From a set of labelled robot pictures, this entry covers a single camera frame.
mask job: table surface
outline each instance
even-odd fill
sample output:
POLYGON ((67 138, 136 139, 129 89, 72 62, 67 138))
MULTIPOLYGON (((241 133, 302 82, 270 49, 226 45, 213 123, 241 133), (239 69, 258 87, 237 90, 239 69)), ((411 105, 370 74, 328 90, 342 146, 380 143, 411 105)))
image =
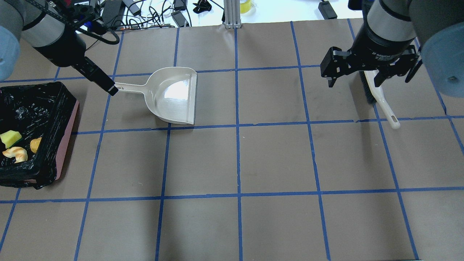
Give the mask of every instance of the table surface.
POLYGON ((424 67, 387 80, 392 130, 358 74, 328 88, 325 52, 348 49, 361 24, 149 29, 87 52, 117 82, 195 69, 194 126, 22 41, 0 86, 61 81, 80 108, 64 177, 0 188, 0 260, 461 260, 463 100, 436 92, 424 67))

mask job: dustpan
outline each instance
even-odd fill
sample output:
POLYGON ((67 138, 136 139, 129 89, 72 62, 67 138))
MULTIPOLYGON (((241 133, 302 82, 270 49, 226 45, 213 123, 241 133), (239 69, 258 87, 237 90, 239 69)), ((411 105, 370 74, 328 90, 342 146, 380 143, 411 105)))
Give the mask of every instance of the dustpan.
POLYGON ((197 72, 188 67, 155 71, 144 85, 115 83, 119 91, 142 93, 148 109, 173 124, 195 124, 197 72))

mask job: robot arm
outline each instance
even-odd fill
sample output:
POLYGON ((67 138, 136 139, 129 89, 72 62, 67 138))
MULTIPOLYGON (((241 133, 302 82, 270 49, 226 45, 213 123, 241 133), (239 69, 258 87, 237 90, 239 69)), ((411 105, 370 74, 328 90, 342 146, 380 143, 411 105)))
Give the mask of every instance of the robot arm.
POLYGON ((115 95, 114 81, 85 57, 85 43, 76 34, 74 26, 52 17, 59 15, 47 1, 36 0, 33 4, 24 0, 0 0, 0 80, 13 72, 19 55, 19 39, 23 38, 54 65, 72 66, 88 80, 115 95))
POLYGON ((379 70, 375 85, 395 75, 408 82, 422 61, 413 39, 421 43, 421 57, 434 86, 442 93, 464 97, 464 1, 350 0, 362 8, 364 24, 352 47, 331 47, 321 63, 329 87, 337 78, 356 71, 379 70))

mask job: black clamp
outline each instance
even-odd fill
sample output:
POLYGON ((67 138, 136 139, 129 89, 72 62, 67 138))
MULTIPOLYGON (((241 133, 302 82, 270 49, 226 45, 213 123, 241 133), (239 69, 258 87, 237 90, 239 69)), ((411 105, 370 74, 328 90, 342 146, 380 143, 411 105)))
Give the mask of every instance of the black clamp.
POLYGON ((199 0, 198 3, 193 3, 194 6, 196 6, 193 11, 195 13, 202 13, 206 11, 211 11, 211 4, 208 2, 208 0, 199 0))

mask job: yellow object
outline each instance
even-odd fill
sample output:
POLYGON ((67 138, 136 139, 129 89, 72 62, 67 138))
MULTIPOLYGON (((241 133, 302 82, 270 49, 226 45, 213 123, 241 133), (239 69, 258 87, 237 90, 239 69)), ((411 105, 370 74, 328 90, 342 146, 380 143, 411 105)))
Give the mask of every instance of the yellow object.
POLYGON ((240 0, 240 13, 246 13, 251 9, 251 0, 240 0))
POLYGON ((11 147, 4 151, 3 155, 8 158, 15 157, 15 163, 20 163, 27 160, 27 151, 21 147, 11 147))
POLYGON ((1 141, 5 144, 5 149, 8 149, 17 141, 19 141, 22 138, 22 136, 17 131, 9 130, 3 134, 0 134, 0 138, 1 141))
POLYGON ((30 147, 31 147, 32 152, 37 153, 37 149, 39 149, 39 144, 40 144, 41 140, 42 140, 42 137, 33 139, 31 141, 31 146, 30 147))

